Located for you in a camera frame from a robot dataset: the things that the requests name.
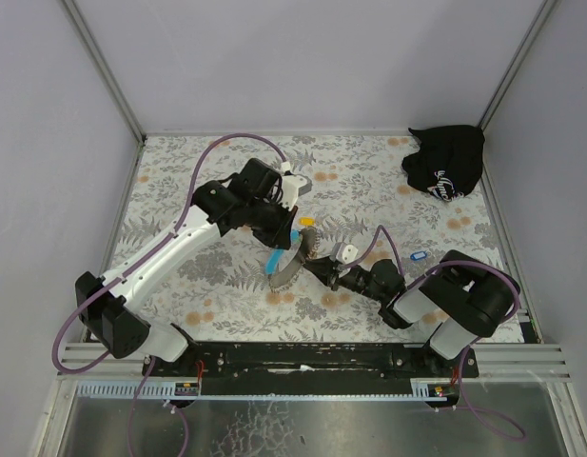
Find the blue keyring handle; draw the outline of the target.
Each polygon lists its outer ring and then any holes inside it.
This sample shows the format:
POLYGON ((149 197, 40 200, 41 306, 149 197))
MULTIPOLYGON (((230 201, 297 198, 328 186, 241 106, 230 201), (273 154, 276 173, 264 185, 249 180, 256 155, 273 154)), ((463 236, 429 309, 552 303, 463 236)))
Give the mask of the blue keyring handle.
MULTIPOLYGON (((300 240, 300 238, 301 238, 300 233, 297 230, 292 229, 290 232, 290 242, 297 243, 300 240)), ((265 264, 264 271, 267 275, 271 275, 276 272, 277 266, 278 266, 283 255, 284 255, 284 249, 278 248, 278 249, 273 250, 273 252, 271 253, 270 257, 268 258, 268 260, 265 264)))

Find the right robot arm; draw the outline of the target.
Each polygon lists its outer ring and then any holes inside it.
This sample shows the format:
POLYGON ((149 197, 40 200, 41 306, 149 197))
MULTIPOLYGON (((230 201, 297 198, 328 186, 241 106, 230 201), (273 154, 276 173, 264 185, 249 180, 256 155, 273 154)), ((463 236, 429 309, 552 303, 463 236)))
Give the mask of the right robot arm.
POLYGON ((393 329, 409 328, 438 310, 446 313, 447 319, 427 340, 428 347, 445 360, 492 337, 519 309, 520 287, 515 279, 453 249, 409 286, 389 259, 365 269, 346 268, 324 257, 306 262, 304 268, 328 288, 346 288, 378 302, 378 314, 393 329))

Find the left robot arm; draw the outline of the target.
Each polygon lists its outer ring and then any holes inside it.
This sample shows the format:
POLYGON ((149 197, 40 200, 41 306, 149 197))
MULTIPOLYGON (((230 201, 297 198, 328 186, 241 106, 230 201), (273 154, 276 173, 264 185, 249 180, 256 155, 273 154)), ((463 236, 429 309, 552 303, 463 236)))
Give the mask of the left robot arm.
POLYGON ((290 248, 297 200, 311 187, 288 163, 275 170, 259 159, 224 180, 198 187, 181 219, 135 255, 100 277, 85 272, 76 280, 81 322, 116 359, 139 353, 176 361, 189 342, 174 325, 141 316, 147 298, 193 254, 240 227, 249 227, 268 248, 290 248))

